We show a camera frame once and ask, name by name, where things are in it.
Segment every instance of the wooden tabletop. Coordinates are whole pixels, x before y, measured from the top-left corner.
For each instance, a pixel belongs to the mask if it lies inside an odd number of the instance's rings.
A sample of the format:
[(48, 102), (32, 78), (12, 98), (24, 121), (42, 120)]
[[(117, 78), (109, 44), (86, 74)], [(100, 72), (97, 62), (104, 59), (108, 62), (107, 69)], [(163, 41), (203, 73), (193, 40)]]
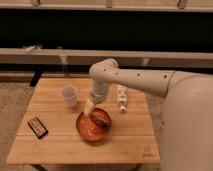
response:
[[(78, 87), (78, 105), (70, 109), (60, 97), (65, 85)], [(112, 119), (108, 136), (88, 143), (78, 135), (75, 122), (83, 110), (91, 80), (42, 78), (28, 105), (10, 150), (8, 164), (158, 163), (160, 160), (147, 101), (142, 92), (127, 89), (127, 112), (119, 112), (116, 85), (98, 107)], [(49, 134), (38, 140), (27, 125), (37, 116)]]

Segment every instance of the paper cup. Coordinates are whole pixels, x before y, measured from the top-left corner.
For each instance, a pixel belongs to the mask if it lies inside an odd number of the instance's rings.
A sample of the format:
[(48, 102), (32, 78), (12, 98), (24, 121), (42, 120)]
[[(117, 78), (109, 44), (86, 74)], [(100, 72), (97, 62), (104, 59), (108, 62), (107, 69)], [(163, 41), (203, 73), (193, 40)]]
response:
[(66, 86), (61, 89), (61, 96), (69, 107), (75, 107), (77, 105), (78, 90), (75, 86)]

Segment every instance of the orange bowl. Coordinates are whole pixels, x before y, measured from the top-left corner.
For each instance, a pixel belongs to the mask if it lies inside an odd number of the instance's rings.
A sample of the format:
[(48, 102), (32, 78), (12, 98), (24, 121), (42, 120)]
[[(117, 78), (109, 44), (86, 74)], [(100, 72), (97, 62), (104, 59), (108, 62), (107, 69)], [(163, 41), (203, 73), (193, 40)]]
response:
[(95, 108), (89, 116), (80, 113), (76, 120), (76, 128), (87, 141), (103, 139), (111, 128), (111, 118), (108, 113), (100, 108)]

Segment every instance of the floor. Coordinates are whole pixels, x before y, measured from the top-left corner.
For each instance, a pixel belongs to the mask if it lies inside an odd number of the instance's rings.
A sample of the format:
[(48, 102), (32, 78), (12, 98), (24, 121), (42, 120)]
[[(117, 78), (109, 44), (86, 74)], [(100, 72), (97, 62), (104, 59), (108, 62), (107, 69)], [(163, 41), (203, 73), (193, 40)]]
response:
[[(6, 158), (15, 138), (19, 123), (33, 94), (29, 86), (31, 73), (0, 73), (0, 168), (2, 171), (34, 171), (31, 166), (7, 165)], [(147, 95), (150, 113), (159, 142), (163, 99)], [(47, 165), (49, 171), (160, 171), (159, 165)]]

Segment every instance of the white bottle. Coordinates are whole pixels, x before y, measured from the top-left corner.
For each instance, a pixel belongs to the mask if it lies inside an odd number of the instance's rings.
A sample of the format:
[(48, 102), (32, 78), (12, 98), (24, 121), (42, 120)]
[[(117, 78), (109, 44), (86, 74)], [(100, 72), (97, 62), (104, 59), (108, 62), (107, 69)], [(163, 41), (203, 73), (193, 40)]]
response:
[(118, 85), (117, 93), (118, 93), (118, 105), (120, 108), (120, 112), (124, 113), (126, 112), (126, 105), (127, 105), (126, 87)]

